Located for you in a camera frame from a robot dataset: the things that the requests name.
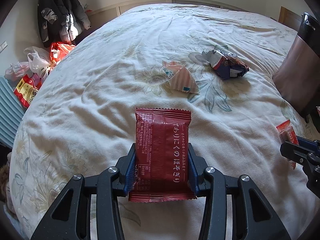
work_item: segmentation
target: brown cylindrical container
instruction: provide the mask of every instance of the brown cylindrical container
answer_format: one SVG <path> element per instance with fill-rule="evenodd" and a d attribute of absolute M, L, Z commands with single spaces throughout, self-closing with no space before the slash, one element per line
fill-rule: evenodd
<path fill-rule="evenodd" d="M 298 34 L 272 79 L 281 96 L 302 116 L 320 106 L 320 25 L 305 13 Z"/>

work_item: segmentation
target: black jacket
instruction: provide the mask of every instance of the black jacket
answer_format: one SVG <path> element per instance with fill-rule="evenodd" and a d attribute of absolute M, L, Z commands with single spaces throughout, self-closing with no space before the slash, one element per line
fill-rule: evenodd
<path fill-rule="evenodd" d="M 90 21 L 78 0 L 38 0 L 39 33 L 45 47 L 52 42 L 71 44 Z"/>

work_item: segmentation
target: light blue ribbed object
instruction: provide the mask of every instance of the light blue ribbed object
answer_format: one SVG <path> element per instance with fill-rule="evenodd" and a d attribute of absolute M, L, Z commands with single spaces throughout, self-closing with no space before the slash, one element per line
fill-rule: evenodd
<path fill-rule="evenodd" d="M 25 113 L 8 81 L 0 76 L 0 143 L 12 148 L 18 126 Z"/>

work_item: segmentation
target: bed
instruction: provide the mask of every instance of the bed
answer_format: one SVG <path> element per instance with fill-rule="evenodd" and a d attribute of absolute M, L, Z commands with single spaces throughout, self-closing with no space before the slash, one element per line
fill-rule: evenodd
<path fill-rule="evenodd" d="M 248 174 L 297 239 L 319 200 L 302 166 L 280 155 L 276 126 L 290 119 L 296 134 L 320 139 L 313 124 L 284 101 L 272 82 L 296 31 L 262 15 L 195 5 L 133 8 L 85 38 L 49 75 L 18 128 L 10 166 L 17 217 L 31 237 L 73 174 L 99 174 L 135 141 L 135 108 L 192 112 L 189 142 L 222 173 Z M 221 49 L 250 68 L 221 80 L 201 56 Z M 180 61 L 200 94 L 171 90 L 162 61 Z M 131 203 L 119 198 L 126 239 L 197 239 L 204 198 Z M 95 237 L 95 205 L 91 208 Z M 228 208 L 227 237 L 231 235 Z"/>

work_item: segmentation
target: metal bolt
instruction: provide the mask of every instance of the metal bolt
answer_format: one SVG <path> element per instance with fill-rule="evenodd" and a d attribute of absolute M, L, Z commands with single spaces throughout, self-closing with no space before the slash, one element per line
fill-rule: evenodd
<path fill-rule="evenodd" d="M 112 167 L 110 167 L 110 168 L 108 169 L 108 171 L 109 171 L 110 173 L 115 173 L 115 172 L 118 171 L 118 168 L 117 168 L 116 166 L 112 166 Z"/>
<path fill-rule="evenodd" d="M 248 175 L 242 175 L 242 176 L 241 176 L 241 179 L 242 179 L 243 181 L 249 181 L 249 180 L 250 180 L 250 178 L 249 178 Z"/>
<path fill-rule="evenodd" d="M 81 174 L 76 174 L 76 175 L 73 175 L 73 180 L 79 180 L 81 179 L 82 175 Z"/>
<path fill-rule="evenodd" d="M 208 173 L 214 173 L 216 171 L 216 169 L 214 167 L 206 167 L 205 170 L 208 172 Z"/>

